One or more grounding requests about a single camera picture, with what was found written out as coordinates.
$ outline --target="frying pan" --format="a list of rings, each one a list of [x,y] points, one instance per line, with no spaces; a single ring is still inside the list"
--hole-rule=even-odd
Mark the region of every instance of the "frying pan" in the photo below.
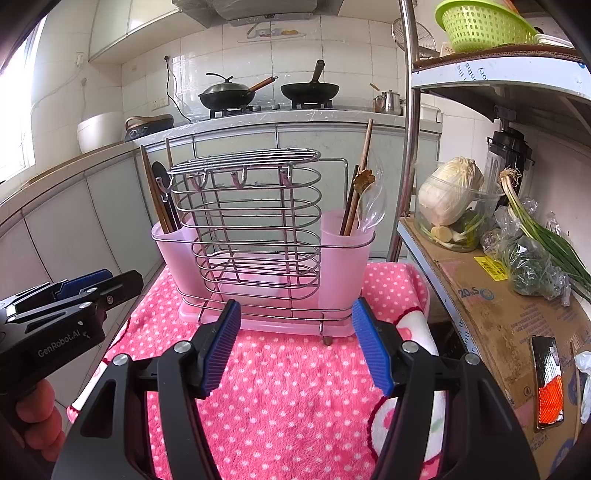
[[[248,105],[254,99],[257,90],[277,80],[277,77],[269,77],[248,88],[241,83],[231,82],[233,77],[225,78],[217,73],[206,73],[206,75],[215,75],[225,80],[211,86],[199,95],[201,103],[210,110],[228,110]]]
[[[295,103],[323,103],[339,93],[339,86],[334,83],[320,83],[318,79],[324,70],[324,60],[316,62],[314,75],[309,83],[288,83],[281,85],[281,91]]]

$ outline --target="metal shelf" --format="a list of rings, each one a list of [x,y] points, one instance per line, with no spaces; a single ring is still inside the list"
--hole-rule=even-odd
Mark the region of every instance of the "metal shelf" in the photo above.
[[[491,121],[499,116],[500,106],[514,112],[509,118],[512,122],[591,148],[591,74],[587,67],[576,56],[565,57],[568,50],[560,47],[515,46],[505,48],[512,50],[508,55],[502,50],[419,65],[411,76],[412,88],[455,100]]]

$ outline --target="spoon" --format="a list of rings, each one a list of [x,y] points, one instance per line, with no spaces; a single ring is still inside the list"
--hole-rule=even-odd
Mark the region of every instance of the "spoon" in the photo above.
[[[382,181],[377,180],[361,194],[357,208],[357,231],[363,235],[376,227],[386,215],[386,189]]]

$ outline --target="barcode sticker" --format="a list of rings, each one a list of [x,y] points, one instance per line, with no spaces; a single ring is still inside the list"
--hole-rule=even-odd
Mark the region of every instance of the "barcode sticker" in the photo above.
[[[503,265],[489,257],[474,257],[482,268],[492,277],[494,281],[507,280],[509,277]]]

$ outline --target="cardboard box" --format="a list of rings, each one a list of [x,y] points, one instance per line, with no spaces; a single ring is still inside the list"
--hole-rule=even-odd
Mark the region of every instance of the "cardboard box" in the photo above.
[[[591,322],[571,297],[570,307],[560,299],[524,297],[508,280],[495,281],[475,260],[482,250],[458,253],[430,243],[414,228],[404,226],[418,243],[466,323],[486,366],[513,405],[530,443],[541,479],[556,468],[574,444],[577,417],[575,365],[571,354],[589,348]],[[564,420],[535,431],[537,387],[531,349],[532,335],[556,338],[563,381]]]

